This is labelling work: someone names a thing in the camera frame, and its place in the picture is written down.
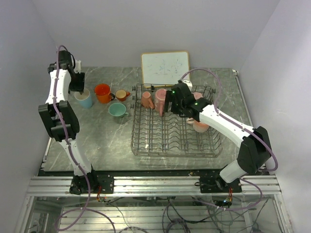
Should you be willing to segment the pink faceted mug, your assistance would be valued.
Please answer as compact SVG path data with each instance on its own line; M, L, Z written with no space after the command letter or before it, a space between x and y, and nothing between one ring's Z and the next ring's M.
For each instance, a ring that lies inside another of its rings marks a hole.
M202 93L200 93L200 92L193 92L193 96L196 100L203 97Z

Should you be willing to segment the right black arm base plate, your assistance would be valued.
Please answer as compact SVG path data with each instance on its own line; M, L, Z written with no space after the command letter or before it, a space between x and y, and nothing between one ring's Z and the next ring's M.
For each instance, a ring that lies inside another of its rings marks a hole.
M201 193L241 193L242 187L240 179L237 178L231 183L226 183L219 175L219 169L201 169L196 175L200 178L194 183L200 188Z

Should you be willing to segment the small orange cup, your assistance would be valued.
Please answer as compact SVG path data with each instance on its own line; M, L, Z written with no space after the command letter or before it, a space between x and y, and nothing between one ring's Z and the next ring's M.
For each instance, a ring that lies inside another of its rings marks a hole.
M130 95L131 93L124 89L120 89L115 93L116 98L121 102L125 101Z

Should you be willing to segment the mint green cup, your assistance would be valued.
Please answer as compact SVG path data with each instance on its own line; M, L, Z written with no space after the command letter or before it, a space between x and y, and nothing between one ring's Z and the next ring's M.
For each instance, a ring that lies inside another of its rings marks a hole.
M116 118L123 118L124 116L129 116L126 106L122 103L111 104L108 108L110 115Z

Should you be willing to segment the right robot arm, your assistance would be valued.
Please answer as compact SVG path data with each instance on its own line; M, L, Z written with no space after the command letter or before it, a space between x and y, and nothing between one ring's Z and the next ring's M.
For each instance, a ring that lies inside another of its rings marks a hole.
M219 177L214 180L214 186L220 192L229 189L235 179L255 174L272 156L270 139L264 127L245 125L221 112L209 100L196 99L186 83L179 82L166 91L163 111L166 112L168 108L180 117L207 124L239 148L237 159L221 169Z

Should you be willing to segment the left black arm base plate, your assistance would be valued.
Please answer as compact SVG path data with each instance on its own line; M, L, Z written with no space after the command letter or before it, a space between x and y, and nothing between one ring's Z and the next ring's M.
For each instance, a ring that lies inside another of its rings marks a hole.
M91 193L112 194L114 191L114 178L107 173L97 174L95 170L86 174L90 184ZM73 176L69 188L70 194L88 194L88 184L84 175Z

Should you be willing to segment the pale pink gradient mug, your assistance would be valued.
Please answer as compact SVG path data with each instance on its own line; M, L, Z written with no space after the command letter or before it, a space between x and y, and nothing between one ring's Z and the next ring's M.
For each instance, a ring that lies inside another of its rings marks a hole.
M193 118L187 118L186 122L188 124L191 124L193 126L193 129L198 133L204 133L209 129L209 125L202 122L198 122Z

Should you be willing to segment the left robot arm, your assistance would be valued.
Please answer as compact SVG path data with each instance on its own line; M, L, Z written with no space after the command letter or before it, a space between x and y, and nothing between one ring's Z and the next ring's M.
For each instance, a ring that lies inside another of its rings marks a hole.
M72 164L70 193L93 193L99 188L98 176L78 144L80 124L68 101L71 92L84 92L85 74L81 72L81 61L75 60L65 46L59 46L56 55L56 62L48 67L51 78L48 98L38 112L49 137L62 146Z

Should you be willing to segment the large orange mug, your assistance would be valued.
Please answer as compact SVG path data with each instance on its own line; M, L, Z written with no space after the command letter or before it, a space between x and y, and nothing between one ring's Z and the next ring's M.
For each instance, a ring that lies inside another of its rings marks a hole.
M110 86L104 83L98 84L94 88L94 93L100 103L106 104L115 99Z

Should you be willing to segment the light blue mug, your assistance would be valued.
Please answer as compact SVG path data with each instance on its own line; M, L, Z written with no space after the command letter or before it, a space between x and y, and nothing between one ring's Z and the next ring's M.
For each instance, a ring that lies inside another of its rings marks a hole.
M83 108L89 109L93 105L90 91L87 88L83 92L75 92L74 97Z

